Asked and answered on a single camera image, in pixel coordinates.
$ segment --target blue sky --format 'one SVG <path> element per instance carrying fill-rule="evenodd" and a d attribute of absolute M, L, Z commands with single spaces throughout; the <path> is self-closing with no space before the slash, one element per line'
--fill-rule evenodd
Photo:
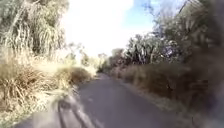
<path fill-rule="evenodd" d="M 145 0 L 134 0 L 132 8 L 130 8 L 124 16 L 123 26 L 125 28 L 152 28 L 153 17 L 144 8 Z"/>
<path fill-rule="evenodd" d="M 90 55 L 110 54 L 124 48 L 130 37 L 152 31 L 153 17 L 143 4 L 148 0 L 69 0 L 68 12 L 61 20 L 67 43 L 82 43 Z M 158 10 L 161 1 L 151 0 Z"/>

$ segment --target bush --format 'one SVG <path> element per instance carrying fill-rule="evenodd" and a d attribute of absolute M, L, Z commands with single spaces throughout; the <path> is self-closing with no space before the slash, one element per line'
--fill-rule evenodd
<path fill-rule="evenodd" d="M 204 68 L 210 68 L 210 71 L 206 72 Z M 214 100 L 217 79 L 221 82 L 221 78 L 214 78 L 217 69 L 211 65 L 199 68 L 192 63 L 163 62 L 128 66 L 119 71 L 122 72 L 121 78 L 148 92 L 180 101 L 190 108 L 202 108 L 207 107 L 209 99 Z"/>
<path fill-rule="evenodd" d="M 3 55 L 0 63 L 0 126 L 10 127 L 32 112 L 45 109 L 92 74 L 81 67 L 45 58 Z"/>

